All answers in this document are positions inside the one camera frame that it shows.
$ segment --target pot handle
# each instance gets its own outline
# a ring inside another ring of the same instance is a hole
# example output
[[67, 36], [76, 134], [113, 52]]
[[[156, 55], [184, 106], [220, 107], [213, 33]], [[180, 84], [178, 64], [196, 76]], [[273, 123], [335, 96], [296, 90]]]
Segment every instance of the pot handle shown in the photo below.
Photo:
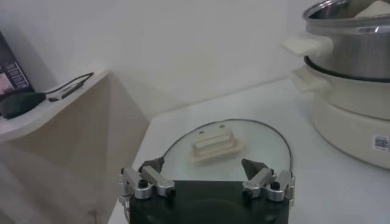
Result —
[[282, 46], [298, 57], [320, 57], [331, 54], [334, 44], [331, 38], [302, 32], [298, 36], [285, 40]]
[[292, 73], [294, 73], [292, 81], [297, 89], [303, 93], [325, 93], [332, 87], [328, 80], [319, 75], [313, 74], [313, 72], [310, 71], [310, 68], [306, 65], [294, 70]]

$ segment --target black mouse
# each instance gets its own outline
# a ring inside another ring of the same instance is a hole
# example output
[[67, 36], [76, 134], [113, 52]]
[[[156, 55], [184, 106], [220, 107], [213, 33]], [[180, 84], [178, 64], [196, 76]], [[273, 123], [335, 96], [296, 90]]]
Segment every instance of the black mouse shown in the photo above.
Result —
[[11, 119], [30, 111], [45, 99], [45, 93], [15, 93], [0, 101], [0, 114]]

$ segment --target white table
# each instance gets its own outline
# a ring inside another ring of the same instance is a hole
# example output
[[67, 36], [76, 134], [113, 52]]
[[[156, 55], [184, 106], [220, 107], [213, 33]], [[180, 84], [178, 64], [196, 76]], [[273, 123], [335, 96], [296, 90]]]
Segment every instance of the white table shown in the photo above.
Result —
[[[151, 121], [133, 168], [162, 156], [176, 139], [202, 124], [255, 119], [275, 127], [292, 147], [297, 180], [290, 223], [390, 223], [390, 171], [327, 143], [313, 127], [311, 100], [283, 79], [161, 114]], [[121, 204], [108, 223], [126, 223]]]

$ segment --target black cable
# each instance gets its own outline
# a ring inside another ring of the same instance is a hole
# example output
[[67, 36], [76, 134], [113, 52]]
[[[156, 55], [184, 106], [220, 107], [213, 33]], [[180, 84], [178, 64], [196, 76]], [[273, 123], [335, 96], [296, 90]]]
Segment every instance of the black cable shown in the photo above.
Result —
[[85, 75], [80, 75], [80, 76], [78, 76], [77, 78], [72, 79], [72, 80], [69, 81], [68, 83], [66, 83], [66, 84], [64, 84], [64, 85], [62, 85], [62, 86], [60, 86], [60, 87], [58, 87], [57, 89], [52, 90], [52, 91], [49, 91], [49, 92], [46, 92], [45, 94], [47, 95], [47, 94], [50, 94], [50, 93], [55, 93], [55, 92], [57, 92], [57, 91], [63, 89], [64, 87], [67, 87], [69, 84], [72, 84], [74, 81], [86, 77], [84, 80], [81, 81], [82, 83], [84, 83], [84, 82], [87, 81], [93, 74], [94, 74], [94, 73], [91, 72], [91, 73], [88, 73], [88, 74], [85, 74]]

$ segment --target glass lid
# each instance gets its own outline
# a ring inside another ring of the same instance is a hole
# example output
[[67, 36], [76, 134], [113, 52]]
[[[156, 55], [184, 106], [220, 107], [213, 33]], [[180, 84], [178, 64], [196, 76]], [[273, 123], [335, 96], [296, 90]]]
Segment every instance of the glass lid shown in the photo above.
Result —
[[265, 163], [275, 173], [291, 170], [284, 137], [258, 121], [229, 119], [203, 125], [165, 153], [161, 174], [170, 180], [246, 181], [242, 159]]

